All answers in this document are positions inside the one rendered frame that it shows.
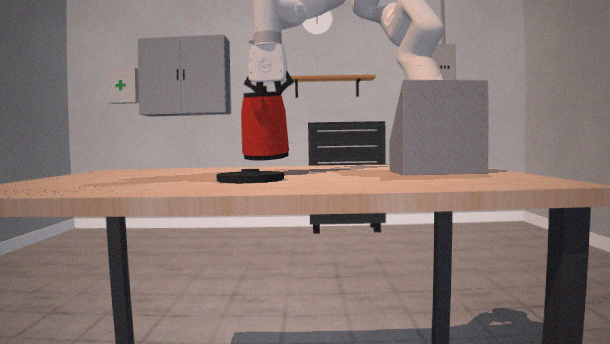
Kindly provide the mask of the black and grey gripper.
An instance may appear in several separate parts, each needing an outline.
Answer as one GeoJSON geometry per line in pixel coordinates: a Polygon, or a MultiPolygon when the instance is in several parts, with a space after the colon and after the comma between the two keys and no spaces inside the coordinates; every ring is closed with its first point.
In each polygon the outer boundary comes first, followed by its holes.
{"type": "Polygon", "coordinates": [[[282,94],[294,81],[287,70],[284,45],[278,42],[258,42],[250,49],[248,77],[244,85],[257,92],[257,86],[269,83],[275,83],[276,91],[281,91],[282,94]],[[281,81],[283,77],[285,79],[281,81]],[[251,84],[249,80],[251,82],[255,81],[256,86],[251,84]],[[281,85],[281,83],[283,84],[281,85]]]}

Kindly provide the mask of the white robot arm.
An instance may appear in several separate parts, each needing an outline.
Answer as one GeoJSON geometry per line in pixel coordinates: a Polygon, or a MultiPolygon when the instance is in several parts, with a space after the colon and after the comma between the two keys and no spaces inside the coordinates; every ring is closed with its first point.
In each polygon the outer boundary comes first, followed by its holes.
{"type": "MultiPolygon", "coordinates": [[[[352,10],[360,18],[379,23],[391,42],[400,46],[397,62],[402,66],[406,79],[444,80],[437,63],[431,59],[444,33],[444,25],[430,6],[424,0],[398,0],[397,3],[378,5],[379,1],[353,0],[352,10]]],[[[282,44],[281,30],[299,26],[306,19],[320,16],[344,2],[254,0],[254,35],[249,38],[249,43],[282,44]]]]}

